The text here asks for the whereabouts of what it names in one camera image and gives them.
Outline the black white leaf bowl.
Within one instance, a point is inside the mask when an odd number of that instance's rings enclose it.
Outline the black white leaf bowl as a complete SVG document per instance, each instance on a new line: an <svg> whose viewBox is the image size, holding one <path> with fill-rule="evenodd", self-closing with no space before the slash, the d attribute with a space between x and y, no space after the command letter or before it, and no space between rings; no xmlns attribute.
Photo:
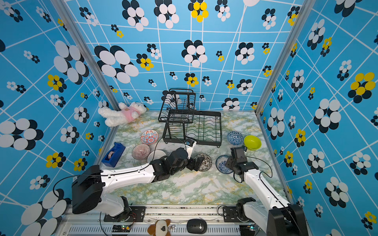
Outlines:
<svg viewBox="0 0 378 236"><path fill-rule="evenodd" d="M209 155L205 154L205 153L199 153L199 154L197 154L195 156L195 159L197 157L200 157L200 156L204 157L204 161L202 162L199 171L200 172L206 172L206 171L210 170L210 168L212 167L212 159L211 159L211 157Z"/></svg>

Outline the blue floral bowl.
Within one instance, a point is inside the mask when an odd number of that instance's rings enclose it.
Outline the blue floral bowl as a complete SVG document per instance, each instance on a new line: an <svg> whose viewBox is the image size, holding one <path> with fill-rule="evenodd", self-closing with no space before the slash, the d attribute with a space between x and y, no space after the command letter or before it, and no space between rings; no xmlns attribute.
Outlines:
<svg viewBox="0 0 378 236"><path fill-rule="evenodd" d="M219 172L222 174L231 174L233 173L233 170L226 167L226 163L228 161L229 156L228 155L221 155L216 159L216 168Z"/></svg>

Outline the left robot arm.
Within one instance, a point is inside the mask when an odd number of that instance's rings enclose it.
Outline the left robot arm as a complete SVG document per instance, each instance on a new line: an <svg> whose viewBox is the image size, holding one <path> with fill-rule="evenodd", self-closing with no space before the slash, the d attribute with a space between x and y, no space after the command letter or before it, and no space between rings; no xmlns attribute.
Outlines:
<svg viewBox="0 0 378 236"><path fill-rule="evenodd" d="M203 157L190 158L190 153L181 147L169 156L139 167L102 170L99 165L94 165L72 184L72 213L97 210L116 219L127 217L130 213L127 198L113 196L112 191L134 184L164 181L185 168L199 171L203 160Z"/></svg>

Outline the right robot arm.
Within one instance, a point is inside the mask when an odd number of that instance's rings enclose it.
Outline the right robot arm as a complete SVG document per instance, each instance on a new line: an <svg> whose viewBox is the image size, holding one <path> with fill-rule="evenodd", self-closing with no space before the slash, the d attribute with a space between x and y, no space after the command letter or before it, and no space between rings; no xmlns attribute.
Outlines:
<svg viewBox="0 0 378 236"><path fill-rule="evenodd" d="M256 223L267 236L308 236L302 207L283 198L265 179L254 162L249 162L243 147L233 147L225 166L241 178L257 195L264 208L253 198L238 200L236 210L241 221Z"/></svg>

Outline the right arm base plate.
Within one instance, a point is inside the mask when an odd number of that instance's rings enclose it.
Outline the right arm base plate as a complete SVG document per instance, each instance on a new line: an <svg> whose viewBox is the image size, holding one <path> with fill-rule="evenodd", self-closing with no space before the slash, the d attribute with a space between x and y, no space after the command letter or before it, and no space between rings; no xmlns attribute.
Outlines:
<svg viewBox="0 0 378 236"><path fill-rule="evenodd" d="M264 223L267 220L266 212L253 205L222 207L221 216L224 222L228 223Z"/></svg>

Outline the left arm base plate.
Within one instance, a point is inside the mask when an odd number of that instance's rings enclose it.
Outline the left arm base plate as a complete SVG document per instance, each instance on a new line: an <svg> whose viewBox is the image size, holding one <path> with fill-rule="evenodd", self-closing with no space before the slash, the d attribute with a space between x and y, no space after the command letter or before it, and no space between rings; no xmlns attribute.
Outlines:
<svg viewBox="0 0 378 236"><path fill-rule="evenodd" d="M130 206L126 212L121 213L118 216L111 217L106 214L103 217L104 222L143 222L145 217L145 206Z"/></svg>

